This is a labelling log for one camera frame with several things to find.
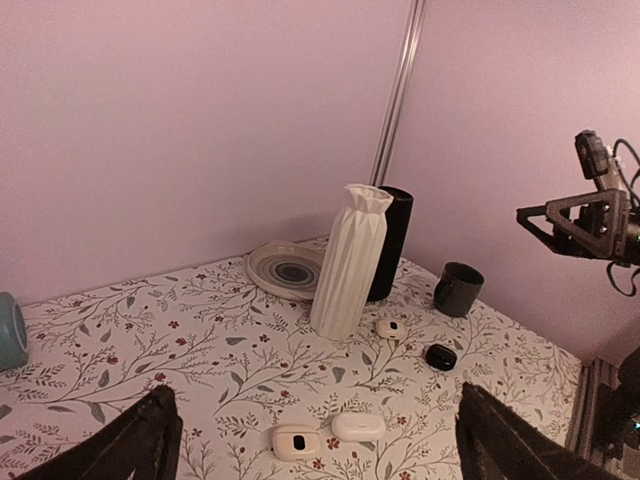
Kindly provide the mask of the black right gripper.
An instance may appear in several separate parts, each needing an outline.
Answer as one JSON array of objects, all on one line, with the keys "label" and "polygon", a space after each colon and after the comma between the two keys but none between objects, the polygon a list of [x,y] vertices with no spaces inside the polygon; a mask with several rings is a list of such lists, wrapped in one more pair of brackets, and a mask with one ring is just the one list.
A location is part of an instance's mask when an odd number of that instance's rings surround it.
[{"label": "black right gripper", "polygon": [[620,265],[639,263],[639,211],[610,189],[516,210],[517,223],[552,252]]}]

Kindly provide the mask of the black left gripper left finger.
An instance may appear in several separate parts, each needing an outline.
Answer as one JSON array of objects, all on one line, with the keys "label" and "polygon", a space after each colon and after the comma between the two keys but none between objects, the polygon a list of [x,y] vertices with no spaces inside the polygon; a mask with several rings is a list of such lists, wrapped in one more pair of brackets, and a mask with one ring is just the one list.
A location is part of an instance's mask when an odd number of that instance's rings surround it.
[{"label": "black left gripper left finger", "polygon": [[174,390],[152,389],[98,433],[21,479],[174,479],[183,420]]}]

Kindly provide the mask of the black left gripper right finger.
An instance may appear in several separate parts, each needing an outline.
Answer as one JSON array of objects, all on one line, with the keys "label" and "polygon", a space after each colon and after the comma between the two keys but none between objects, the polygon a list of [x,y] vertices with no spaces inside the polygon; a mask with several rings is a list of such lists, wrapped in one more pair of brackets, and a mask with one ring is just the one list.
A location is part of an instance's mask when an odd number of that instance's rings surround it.
[{"label": "black left gripper right finger", "polygon": [[550,440],[479,385],[463,384],[456,442],[465,479],[613,479]]}]

